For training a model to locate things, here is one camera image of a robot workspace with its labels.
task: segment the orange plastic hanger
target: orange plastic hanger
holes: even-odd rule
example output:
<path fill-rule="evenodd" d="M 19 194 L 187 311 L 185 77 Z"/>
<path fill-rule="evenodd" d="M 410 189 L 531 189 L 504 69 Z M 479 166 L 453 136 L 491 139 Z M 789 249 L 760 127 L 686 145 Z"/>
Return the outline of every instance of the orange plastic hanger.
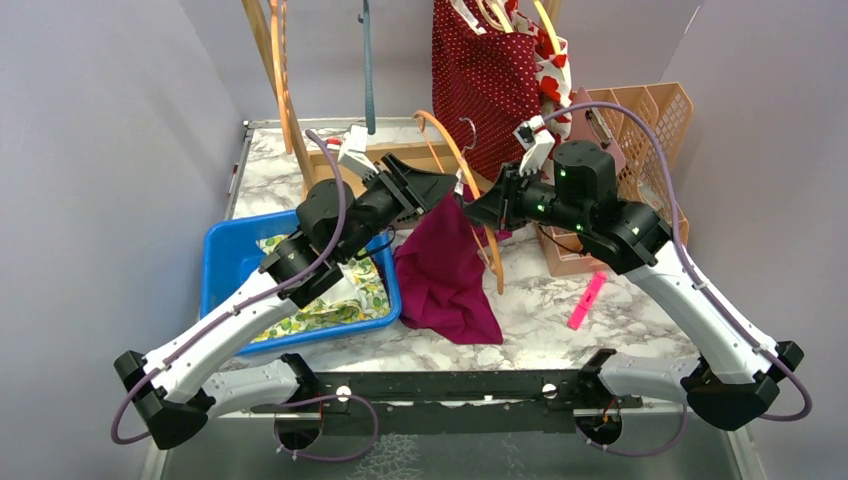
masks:
<path fill-rule="evenodd" d="M 442 125 L 441 122 L 436 120 L 430 112 L 425 112 L 424 110 L 418 110 L 415 112 L 415 115 L 412 116 L 415 120 L 418 121 L 418 128 L 421 130 L 421 135 L 424 137 L 424 141 L 427 142 L 427 146 L 430 147 L 430 153 L 433 154 L 433 158 L 436 160 L 436 163 L 439 166 L 439 170 L 442 173 L 445 173 L 445 169 L 442 166 L 442 162 L 439 160 L 439 156 L 436 155 L 436 150 L 433 148 L 433 144 L 430 142 L 430 139 L 427 138 L 426 132 L 426 122 L 430 122 L 434 127 L 442 134 L 445 142 L 448 144 L 448 148 L 450 148 L 451 153 L 453 153 L 454 158 L 456 158 L 456 163 L 459 165 L 459 168 L 462 169 L 463 177 L 465 178 L 466 183 L 468 184 L 468 188 L 471 189 L 471 195 L 474 199 L 480 198 L 480 189 L 477 188 L 477 182 L 474 180 L 474 175 L 471 172 L 471 169 L 468 167 L 468 163 L 465 162 L 465 159 L 462 157 L 462 152 L 460 152 L 459 147 L 456 146 L 456 142 L 451 137 L 450 133 L 448 133 L 447 129 Z M 498 242 L 495 239 L 495 232 L 492 231 L 488 226 L 484 226 L 483 230 L 486 233 L 486 240 L 489 243 L 489 247 L 492 250 L 491 257 L 486 253 L 486 249 L 483 247 L 483 243 L 477 238 L 477 234 L 474 232 L 474 228 L 471 228 L 471 234 L 474 236 L 474 241 L 477 242 L 477 248 L 483 254 L 483 258 L 486 261 L 486 265 L 489 267 L 495 277 L 497 278 L 498 284 L 498 295 L 503 295 L 504 292 L 504 273 L 503 273 L 503 264 L 501 263 L 501 253 L 498 249 Z"/>

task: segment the green leaf print cloth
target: green leaf print cloth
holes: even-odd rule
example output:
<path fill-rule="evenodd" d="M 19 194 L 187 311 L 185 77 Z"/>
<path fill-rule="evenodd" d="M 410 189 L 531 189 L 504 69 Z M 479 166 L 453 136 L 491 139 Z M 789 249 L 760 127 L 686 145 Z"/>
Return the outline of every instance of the green leaf print cloth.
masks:
<path fill-rule="evenodd" d="M 268 255 L 284 238 L 285 235 L 277 235 L 259 240 L 256 244 Z M 265 330 L 251 343 L 342 323 L 381 318 L 389 314 L 389 296 L 371 258 L 351 260 L 347 265 L 342 265 L 341 270 L 345 276 L 344 280 L 296 315 L 284 318 Z"/>

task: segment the cable clip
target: cable clip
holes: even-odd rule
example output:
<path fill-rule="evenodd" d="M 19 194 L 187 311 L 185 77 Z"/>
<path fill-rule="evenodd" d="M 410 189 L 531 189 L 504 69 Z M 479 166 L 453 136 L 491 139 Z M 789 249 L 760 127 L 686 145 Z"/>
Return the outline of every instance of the cable clip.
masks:
<path fill-rule="evenodd" d="M 692 285 L 692 288 L 694 288 L 695 290 L 701 291 L 704 288 L 709 287 L 709 286 L 710 286 L 710 281 L 709 280 L 703 280 L 701 283 L 699 283 L 697 285 Z"/>
<path fill-rule="evenodd" d="M 171 365 L 165 363 L 165 360 L 162 359 L 161 361 L 159 361 L 159 363 L 153 366 L 153 368 L 158 369 L 160 372 L 167 372 L 171 368 Z"/>

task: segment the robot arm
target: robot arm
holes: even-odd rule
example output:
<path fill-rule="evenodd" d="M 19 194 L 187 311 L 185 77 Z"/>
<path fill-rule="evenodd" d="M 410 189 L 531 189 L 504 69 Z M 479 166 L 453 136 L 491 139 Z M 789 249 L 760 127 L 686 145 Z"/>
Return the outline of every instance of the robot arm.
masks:
<path fill-rule="evenodd" d="M 127 390 L 137 389 L 132 402 L 159 448 L 183 443 L 209 418 L 295 397 L 304 375 L 311 374 L 299 357 L 283 356 L 233 372 L 218 370 L 258 334 L 334 288 L 343 279 L 339 264 L 358 254 L 391 222 L 429 211 L 453 189 L 453 175 L 417 170 L 392 154 L 382 158 L 385 170 L 376 168 L 356 148 L 354 140 L 361 134 L 352 127 L 340 163 L 362 177 L 366 190 L 354 199 L 344 185 L 344 229 L 323 264 L 278 294 L 240 307 L 303 272 L 318 259 L 316 251 L 326 248 L 339 218 L 338 186 L 333 179 L 310 190 L 297 207 L 297 230 L 232 296 L 167 344 L 146 355 L 128 351 L 115 361 Z M 229 316 L 227 321 L 220 321 L 224 316 Z"/>
<path fill-rule="evenodd" d="M 704 283 L 693 284 L 670 241 L 669 225 L 648 205 L 618 198 L 617 191 L 613 158 L 592 142 L 568 142 L 554 153 L 553 185 L 504 165 L 494 186 L 464 211 L 494 228 L 515 230 L 536 221 L 576 232 L 584 253 L 650 295 L 700 350 L 699 358 L 670 360 L 602 350 L 583 369 L 590 391 L 687 404 L 725 430 L 759 417 L 774 402 L 784 377 L 764 352 L 793 371 L 803 352 L 793 342 L 775 342 L 711 287 L 756 340 L 752 347 L 705 297 L 706 280 L 697 267 Z"/>
<path fill-rule="evenodd" d="M 342 146 L 342 164 L 363 178 L 366 191 L 354 200 L 345 185 L 344 230 L 319 268 L 277 295 L 237 307 L 243 299 L 303 272 L 318 258 L 316 250 L 325 249 L 339 217 L 333 180 L 310 190 L 297 208 L 298 229 L 233 296 L 168 344 L 147 355 L 128 351 L 115 361 L 159 448 L 185 442 L 209 418 L 301 399 L 311 392 L 315 377 L 298 356 L 283 355 L 268 365 L 235 372 L 218 369 L 257 334 L 332 288 L 342 278 L 338 264 L 356 255 L 389 223 L 429 211 L 454 187 L 453 175 L 416 170 L 391 154 L 382 159 L 386 170 L 377 169 L 361 150 L 353 144 Z M 700 291 L 703 285 L 693 285 L 684 273 L 669 225 L 649 206 L 618 198 L 611 156 L 591 142 L 568 142 L 556 150 L 554 159 L 553 185 L 543 183 L 538 174 L 522 175 L 518 165 L 505 164 L 495 185 L 464 205 L 464 212 L 499 230 L 536 221 L 577 232 L 586 253 L 647 292 L 701 351 L 698 358 L 664 360 L 603 349 L 579 372 L 581 395 L 606 402 L 625 395 L 680 402 L 726 430 L 762 415 L 784 378 L 764 352 L 794 370 L 803 358 L 800 348 L 793 342 L 775 342 L 745 321 L 759 343 L 751 347 L 707 301 Z M 743 318 L 720 293 L 711 292 L 736 318 Z M 234 318 L 219 324 L 227 314 Z"/>

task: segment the pink highlighter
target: pink highlighter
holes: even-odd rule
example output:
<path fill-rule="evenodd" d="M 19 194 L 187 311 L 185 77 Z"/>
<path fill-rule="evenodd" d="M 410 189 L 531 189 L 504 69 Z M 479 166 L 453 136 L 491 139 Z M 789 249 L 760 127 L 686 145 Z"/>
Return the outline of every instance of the pink highlighter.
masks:
<path fill-rule="evenodd" d="M 586 292 L 583 293 L 583 298 L 581 298 L 580 302 L 577 303 L 577 307 L 574 308 L 574 312 L 568 319 L 569 328 L 571 328 L 572 330 L 577 330 L 578 328 L 580 328 L 580 324 L 583 323 L 583 319 L 586 318 L 586 315 L 592 308 L 592 304 L 595 303 L 595 299 L 598 298 L 598 291 L 600 291 L 601 287 L 606 281 L 606 273 L 597 272 L 595 274 L 595 276 L 592 278 L 592 281 L 589 282 L 589 287 L 586 289 Z"/>

